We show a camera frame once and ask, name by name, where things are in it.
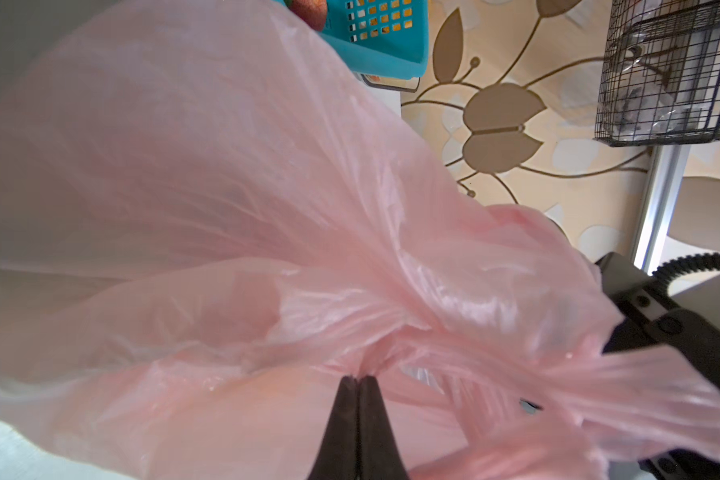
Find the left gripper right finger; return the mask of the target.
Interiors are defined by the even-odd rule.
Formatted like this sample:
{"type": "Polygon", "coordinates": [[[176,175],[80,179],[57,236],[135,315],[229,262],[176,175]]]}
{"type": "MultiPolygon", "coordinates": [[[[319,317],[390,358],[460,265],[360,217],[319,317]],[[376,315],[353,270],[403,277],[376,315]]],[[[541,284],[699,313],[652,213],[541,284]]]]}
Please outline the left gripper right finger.
{"type": "Polygon", "coordinates": [[[357,473],[362,480],[408,480],[397,448],[379,383],[366,376],[359,381],[357,473]]]}

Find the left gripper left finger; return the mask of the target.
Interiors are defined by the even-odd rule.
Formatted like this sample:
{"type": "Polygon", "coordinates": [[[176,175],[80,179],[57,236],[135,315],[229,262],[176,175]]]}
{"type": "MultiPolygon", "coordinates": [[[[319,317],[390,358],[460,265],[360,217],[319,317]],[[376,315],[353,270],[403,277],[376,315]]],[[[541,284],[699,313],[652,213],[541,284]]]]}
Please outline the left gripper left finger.
{"type": "Polygon", "coordinates": [[[359,382],[345,376],[328,418],[308,480],[355,480],[359,476],[359,382]]]}

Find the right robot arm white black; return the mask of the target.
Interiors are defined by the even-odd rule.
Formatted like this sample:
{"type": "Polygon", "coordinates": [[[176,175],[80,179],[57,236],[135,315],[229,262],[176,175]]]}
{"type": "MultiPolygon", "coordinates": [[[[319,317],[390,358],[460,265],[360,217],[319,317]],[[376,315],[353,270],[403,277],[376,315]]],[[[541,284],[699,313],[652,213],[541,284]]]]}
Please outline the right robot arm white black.
{"type": "Polygon", "coordinates": [[[652,273],[617,253],[596,264],[623,316],[605,352],[669,347],[720,391],[720,253],[683,256],[652,273]]]}

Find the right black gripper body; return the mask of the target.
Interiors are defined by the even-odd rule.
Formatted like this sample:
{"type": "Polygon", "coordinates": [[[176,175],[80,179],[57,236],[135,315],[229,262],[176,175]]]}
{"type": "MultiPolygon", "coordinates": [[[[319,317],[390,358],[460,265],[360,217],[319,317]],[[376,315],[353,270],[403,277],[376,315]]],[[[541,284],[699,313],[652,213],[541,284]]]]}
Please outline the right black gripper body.
{"type": "Polygon", "coordinates": [[[605,352],[670,346],[720,390],[720,253],[671,260],[652,274],[617,253],[596,264],[624,317],[605,352]]]}

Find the pink plastic grocery bag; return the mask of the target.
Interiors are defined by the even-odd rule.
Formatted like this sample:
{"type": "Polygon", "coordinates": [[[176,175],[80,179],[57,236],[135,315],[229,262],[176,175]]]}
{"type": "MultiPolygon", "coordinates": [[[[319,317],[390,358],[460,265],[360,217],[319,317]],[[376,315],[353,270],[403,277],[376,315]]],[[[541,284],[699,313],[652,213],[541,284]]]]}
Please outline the pink plastic grocery bag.
{"type": "Polygon", "coordinates": [[[124,1],[0,101],[0,420],[139,479],[302,479],[373,375],[421,479],[720,461],[720,391],[482,206],[272,1],[124,1]]]}

